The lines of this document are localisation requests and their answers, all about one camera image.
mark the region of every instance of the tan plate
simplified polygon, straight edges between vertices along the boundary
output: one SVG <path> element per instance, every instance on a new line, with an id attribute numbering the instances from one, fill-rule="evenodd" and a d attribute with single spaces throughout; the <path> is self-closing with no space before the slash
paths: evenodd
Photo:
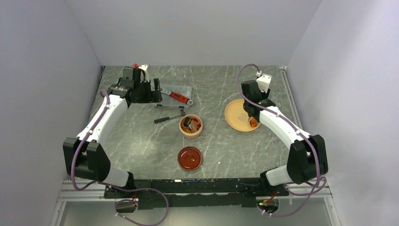
<path id="1" fill-rule="evenodd" d="M 251 127 L 249 124 L 249 117 L 244 110 L 244 99 L 231 101 L 224 110 L 224 117 L 227 123 L 238 131 L 249 132 L 258 128 L 261 123 L 258 122 L 257 126 Z"/>

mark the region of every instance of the gray marble surface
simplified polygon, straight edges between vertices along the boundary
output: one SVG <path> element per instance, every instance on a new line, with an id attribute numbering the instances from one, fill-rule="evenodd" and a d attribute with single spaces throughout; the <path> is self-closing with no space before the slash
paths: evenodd
<path id="1" fill-rule="evenodd" d="M 177 107 L 132 104 L 104 147 L 112 164 L 132 172 L 136 179 L 258 177 L 265 170 L 286 164 L 288 149 L 266 126 L 239 132 L 226 122 L 225 107 L 241 98 L 236 86 L 239 69 L 240 66 L 150 66 L 151 78 L 159 78 L 161 85 L 192 86 L 194 104 L 186 112 L 200 116 L 204 129 L 197 138 L 184 138 L 178 128 L 180 117 L 153 122 L 179 114 Z M 278 67 L 264 66 L 261 70 L 272 75 L 269 98 L 293 121 Z M 121 66 L 106 66 L 99 90 L 115 84 L 121 73 Z M 255 69 L 245 69 L 241 80 L 252 79 L 256 79 Z M 97 93 L 91 117 L 102 101 Z M 195 146 L 202 152 L 203 163 L 195 171 L 185 171 L 177 162 L 177 154 L 186 146 Z"/>

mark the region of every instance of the red petri dish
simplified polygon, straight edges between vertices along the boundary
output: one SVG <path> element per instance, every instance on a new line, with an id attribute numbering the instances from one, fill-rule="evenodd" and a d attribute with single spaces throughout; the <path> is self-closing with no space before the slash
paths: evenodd
<path id="1" fill-rule="evenodd" d="M 202 155 L 201 152 L 196 147 L 185 147 L 177 156 L 177 161 L 179 162 L 180 167 L 184 170 L 192 171 L 198 169 L 202 163 Z"/>

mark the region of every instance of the white wall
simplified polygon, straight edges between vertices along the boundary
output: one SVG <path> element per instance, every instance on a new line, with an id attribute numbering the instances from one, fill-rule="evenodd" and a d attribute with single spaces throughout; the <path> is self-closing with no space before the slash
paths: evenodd
<path id="1" fill-rule="evenodd" d="M 343 225 L 398 224 L 398 41 L 396 0 L 323 0 L 288 64 Z"/>
<path id="2" fill-rule="evenodd" d="M 68 0 L 101 65 L 287 65 L 321 0 Z"/>
<path id="3" fill-rule="evenodd" d="M 100 71 L 66 1 L 1 1 L 0 225 L 49 224 Z"/>

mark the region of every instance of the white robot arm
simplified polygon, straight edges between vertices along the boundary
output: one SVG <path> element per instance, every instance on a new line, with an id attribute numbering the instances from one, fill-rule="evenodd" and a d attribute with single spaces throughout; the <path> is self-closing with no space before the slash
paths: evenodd
<path id="1" fill-rule="evenodd" d="M 295 182 L 301 184 L 316 177 L 316 164 L 311 147 L 305 142 L 308 139 L 316 149 L 320 174 L 328 172 L 328 163 L 324 139 L 320 135 L 311 136 L 301 130 L 278 107 L 268 99 L 271 76 L 258 72 L 257 79 L 241 83 L 242 94 L 261 109 L 244 102 L 244 109 L 250 117 L 271 129 L 289 149 L 287 165 L 280 166 L 261 174 L 261 178 L 270 186 Z"/>
<path id="2" fill-rule="evenodd" d="M 105 146 L 116 121 L 131 103 L 150 103 L 162 100 L 159 80 L 154 79 L 154 90 L 151 90 L 147 68 L 147 65 L 138 68 L 124 67 L 122 77 L 117 84 L 109 87 L 108 97 L 104 98 L 91 122 L 76 138 L 67 138 L 64 141 L 65 164 L 69 175 L 71 175 L 73 167 L 74 176 L 126 189 L 134 188 L 133 174 L 112 166 L 102 147 Z M 100 121 L 95 129 L 91 130 L 97 120 Z M 84 145 L 77 150 L 82 141 Z M 77 151 L 79 151 L 78 157 L 73 165 L 73 156 Z"/>

